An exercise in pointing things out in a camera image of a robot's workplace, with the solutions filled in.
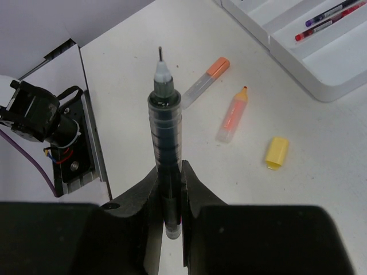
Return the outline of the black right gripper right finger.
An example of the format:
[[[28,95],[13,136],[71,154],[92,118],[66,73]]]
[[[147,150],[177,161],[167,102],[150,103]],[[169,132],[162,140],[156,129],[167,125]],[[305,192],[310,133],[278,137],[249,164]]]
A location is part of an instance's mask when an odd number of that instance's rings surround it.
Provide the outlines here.
[[[313,205],[229,205],[182,163],[189,274],[353,274],[331,216]]]

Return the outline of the purple gel pen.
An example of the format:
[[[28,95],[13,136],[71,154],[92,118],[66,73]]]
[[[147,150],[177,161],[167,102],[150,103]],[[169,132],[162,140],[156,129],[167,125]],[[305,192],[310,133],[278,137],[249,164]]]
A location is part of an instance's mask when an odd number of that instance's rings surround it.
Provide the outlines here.
[[[323,19],[328,18],[331,15],[333,15],[333,14],[335,14],[335,13],[337,13],[337,12],[339,12],[339,11],[341,11],[341,10],[343,10],[343,9],[345,9],[345,8],[353,5],[353,4],[355,4],[356,2],[358,2],[358,0],[345,0],[342,3],[339,3],[339,4],[335,5],[335,6],[333,6],[332,8],[330,8],[330,9],[328,9],[328,10],[326,10],[326,11],[324,11],[324,12],[318,14],[318,15],[316,15],[315,17],[307,20],[304,24],[305,24],[306,27],[310,27],[313,24],[315,24],[317,22],[320,22]]]

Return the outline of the black pen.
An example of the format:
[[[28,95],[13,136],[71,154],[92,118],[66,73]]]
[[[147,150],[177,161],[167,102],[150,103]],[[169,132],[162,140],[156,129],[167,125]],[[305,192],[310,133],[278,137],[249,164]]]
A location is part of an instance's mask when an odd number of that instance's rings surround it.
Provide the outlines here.
[[[149,122],[166,235],[181,234],[182,109],[181,94],[163,59],[162,47],[148,96]]]

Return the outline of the orange capped glue stick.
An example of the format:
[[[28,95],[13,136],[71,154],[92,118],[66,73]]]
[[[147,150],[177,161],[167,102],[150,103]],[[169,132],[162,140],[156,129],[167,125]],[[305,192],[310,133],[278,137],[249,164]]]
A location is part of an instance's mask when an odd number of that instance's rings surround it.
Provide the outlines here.
[[[181,107],[187,109],[192,105],[228,68],[230,61],[224,57],[214,64],[181,96]]]

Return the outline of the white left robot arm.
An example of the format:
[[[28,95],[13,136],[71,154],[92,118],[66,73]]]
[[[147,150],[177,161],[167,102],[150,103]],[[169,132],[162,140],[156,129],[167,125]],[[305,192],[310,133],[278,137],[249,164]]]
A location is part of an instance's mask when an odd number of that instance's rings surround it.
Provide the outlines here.
[[[58,96],[26,81],[13,80],[15,90],[7,106],[1,106],[1,124],[31,142],[48,142],[68,148],[82,135],[80,123],[65,110],[77,102],[83,90],[74,85]]]

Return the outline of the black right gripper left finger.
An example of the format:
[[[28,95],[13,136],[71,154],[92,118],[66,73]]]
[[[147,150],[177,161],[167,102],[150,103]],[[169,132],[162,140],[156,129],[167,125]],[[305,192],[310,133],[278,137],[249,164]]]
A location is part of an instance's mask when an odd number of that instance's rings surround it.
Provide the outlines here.
[[[161,205],[152,170],[90,203],[1,203],[2,274],[157,274]]]

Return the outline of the pink orange highlighter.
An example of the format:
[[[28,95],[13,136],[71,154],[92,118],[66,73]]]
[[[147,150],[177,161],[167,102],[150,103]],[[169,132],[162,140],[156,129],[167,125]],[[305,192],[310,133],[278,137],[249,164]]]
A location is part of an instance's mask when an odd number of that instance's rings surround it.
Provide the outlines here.
[[[233,97],[216,135],[216,140],[222,143],[229,143],[233,139],[247,106],[247,102],[247,87],[244,86],[243,89]]]

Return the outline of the yellow eraser block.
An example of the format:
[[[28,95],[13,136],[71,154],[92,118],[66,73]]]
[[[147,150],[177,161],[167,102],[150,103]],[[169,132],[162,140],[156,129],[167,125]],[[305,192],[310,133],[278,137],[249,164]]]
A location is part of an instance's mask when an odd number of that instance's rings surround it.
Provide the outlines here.
[[[284,137],[273,137],[265,157],[265,163],[270,170],[278,170],[284,164],[288,153],[289,141]]]

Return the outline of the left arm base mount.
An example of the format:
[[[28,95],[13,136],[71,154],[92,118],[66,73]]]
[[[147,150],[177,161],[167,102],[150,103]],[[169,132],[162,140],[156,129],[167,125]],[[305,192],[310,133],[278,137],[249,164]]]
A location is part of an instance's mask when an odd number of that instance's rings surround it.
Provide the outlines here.
[[[64,117],[78,123],[79,136],[65,148],[44,148],[45,156],[52,161],[56,194],[58,197],[70,194],[98,178],[110,197],[111,190],[89,91],[72,86],[57,98],[61,101],[72,94],[74,96],[63,103],[60,109]]]

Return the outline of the red gel pen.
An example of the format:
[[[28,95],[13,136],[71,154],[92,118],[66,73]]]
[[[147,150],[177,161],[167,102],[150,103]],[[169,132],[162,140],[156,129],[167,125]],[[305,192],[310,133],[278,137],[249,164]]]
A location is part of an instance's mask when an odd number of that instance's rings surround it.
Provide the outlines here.
[[[356,11],[357,9],[361,8],[365,4],[366,4],[366,2],[362,1],[362,2],[359,2],[355,5],[351,5],[347,8],[345,8],[345,9],[331,15],[330,17],[323,19],[322,21],[313,24],[312,26],[310,26],[304,32],[301,32],[301,33],[297,34],[295,36],[295,41],[296,42],[302,41],[305,38],[310,37],[313,34],[315,34],[317,32],[320,32],[321,30],[323,30],[325,28],[328,28],[329,26],[331,26],[334,23],[336,23],[337,21],[343,19],[344,17],[346,17],[350,13],[352,13],[352,12]]]

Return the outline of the white compartment tray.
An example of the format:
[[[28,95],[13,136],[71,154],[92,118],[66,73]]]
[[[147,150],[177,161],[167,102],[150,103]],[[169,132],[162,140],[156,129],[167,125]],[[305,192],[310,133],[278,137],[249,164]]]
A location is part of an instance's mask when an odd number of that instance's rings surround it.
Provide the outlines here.
[[[334,101],[366,85],[366,6],[300,41],[305,22],[339,1],[217,1],[314,98]]]

